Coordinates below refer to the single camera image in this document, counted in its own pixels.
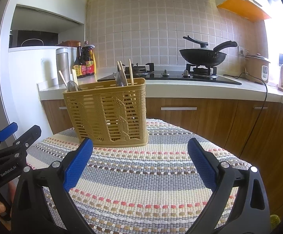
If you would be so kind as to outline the left hand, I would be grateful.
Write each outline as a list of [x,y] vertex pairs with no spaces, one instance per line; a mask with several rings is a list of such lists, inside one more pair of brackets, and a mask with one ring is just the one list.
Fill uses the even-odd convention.
[[[13,182],[8,183],[8,190],[9,190],[9,199],[11,202],[14,200],[14,195],[16,193],[16,186]],[[0,201],[0,213],[5,212],[6,208],[5,205]]]

